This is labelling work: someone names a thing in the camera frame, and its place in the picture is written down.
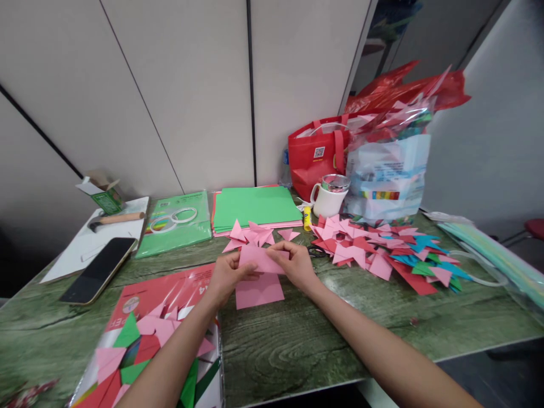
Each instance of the red chair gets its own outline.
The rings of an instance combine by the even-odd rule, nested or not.
[[[500,243],[506,248],[516,245],[527,238],[544,241],[544,218],[528,220],[524,224],[525,230],[506,238]]]

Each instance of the plastic bottle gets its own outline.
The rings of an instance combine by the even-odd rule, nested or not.
[[[279,184],[287,188],[293,187],[293,182],[291,180],[291,169],[289,168],[288,149],[283,151],[282,177],[279,179]]]

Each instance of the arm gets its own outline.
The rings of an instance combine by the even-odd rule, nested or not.
[[[116,405],[117,408],[175,407],[198,348],[217,311],[241,280],[256,281],[256,265],[238,268],[240,253],[217,259],[214,274],[202,299],[159,350]]]
[[[289,251],[290,259],[279,256],[275,250]],[[268,249],[268,255],[280,264],[289,280],[321,309],[398,405],[481,406],[423,354],[326,288],[315,274],[305,246],[281,241]]]

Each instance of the red tote bag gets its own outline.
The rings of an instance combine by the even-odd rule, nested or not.
[[[350,142],[347,120],[357,114],[336,116],[313,121],[289,135],[289,166],[293,187],[300,198],[310,201],[315,183],[327,174],[346,174],[344,150]],[[337,123],[330,133],[323,132],[323,125]]]

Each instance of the phone screen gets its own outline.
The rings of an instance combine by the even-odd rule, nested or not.
[[[113,238],[61,296],[68,303],[89,303],[104,282],[115,271],[123,257],[131,250],[136,239]]]

